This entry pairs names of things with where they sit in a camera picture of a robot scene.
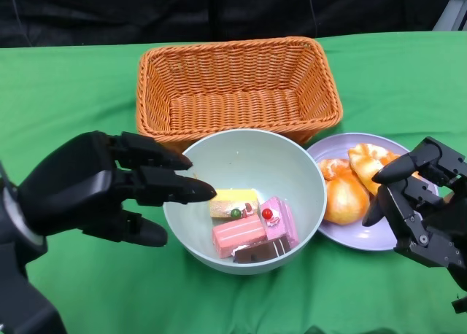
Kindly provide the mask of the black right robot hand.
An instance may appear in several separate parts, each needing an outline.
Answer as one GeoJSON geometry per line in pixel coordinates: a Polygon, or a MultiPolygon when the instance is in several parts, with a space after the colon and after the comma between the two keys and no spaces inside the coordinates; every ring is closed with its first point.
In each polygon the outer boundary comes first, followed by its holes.
{"type": "Polygon", "coordinates": [[[379,185],[363,218],[386,219],[395,252],[427,267],[444,267],[466,288],[466,162],[427,137],[372,177],[379,185]]]}

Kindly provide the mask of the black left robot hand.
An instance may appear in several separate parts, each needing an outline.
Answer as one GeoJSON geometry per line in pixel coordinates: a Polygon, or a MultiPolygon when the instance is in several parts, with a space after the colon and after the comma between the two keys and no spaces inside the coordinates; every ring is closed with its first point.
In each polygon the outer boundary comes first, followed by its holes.
{"type": "Polygon", "coordinates": [[[178,175],[192,165],[150,137],[82,133],[39,163],[19,185],[18,200],[27,225],[42,236],[79,229],[109,241],[162,247],[166,230],[125,210],[123,202],[159,207],[213,199],[211,185],[178,175]]]}

